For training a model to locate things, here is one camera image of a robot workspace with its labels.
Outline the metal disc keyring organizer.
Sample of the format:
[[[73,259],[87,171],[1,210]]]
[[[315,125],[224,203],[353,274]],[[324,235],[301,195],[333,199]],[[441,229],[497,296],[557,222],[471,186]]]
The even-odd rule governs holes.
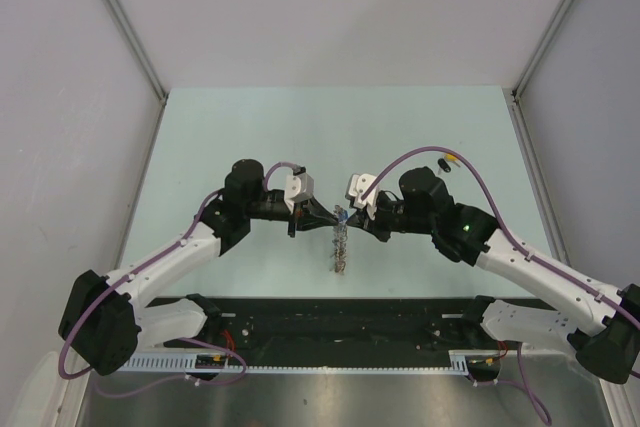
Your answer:
[[[336,274],[343,274],[347,265],[347,242],[348,242],[348,212],[340,205],[335,205],[333,210],[338,223],[333,226],[332,238],[332,258],[333,271]]]

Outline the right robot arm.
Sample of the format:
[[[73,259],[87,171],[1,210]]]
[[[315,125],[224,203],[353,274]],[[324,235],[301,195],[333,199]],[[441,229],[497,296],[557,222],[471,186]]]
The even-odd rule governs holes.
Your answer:
[[[546,309],[477,297],[461,323],[473,348],[491,341],[533,344],[572,356],[588,372],[614,384],[634,376],[639,355],[639,288],[618,288],[585,276],[511,234],[496,216],[457,203],[428,167],[405,172],[401,195],[355,174],[346,197],[355,212],[348,226],[386,242],[394,233],[422,234],[453,262],[503,277],[547,304]]]

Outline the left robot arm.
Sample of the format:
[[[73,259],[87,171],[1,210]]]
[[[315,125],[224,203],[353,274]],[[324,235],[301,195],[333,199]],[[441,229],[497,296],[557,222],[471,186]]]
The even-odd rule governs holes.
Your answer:
[[[221,334],[220,309],[200,294],[170,304],[153,300],[195,268],[239,244],[254,220],[283,222],[289,236],[338,225],[338,218],[314,197],[314,181],[306,169],[291,165],[282,189],[266,187],[268,171],[253,159],[237,161],[221,189],[201,203],[192,223],[175,240],[139,262],[98,274],[88,270],[74,282],[60,325],[64,344],[58,373],[69,352],[89,370],[114,373],[138,350],[182,338],[197,345],[214,344]]]

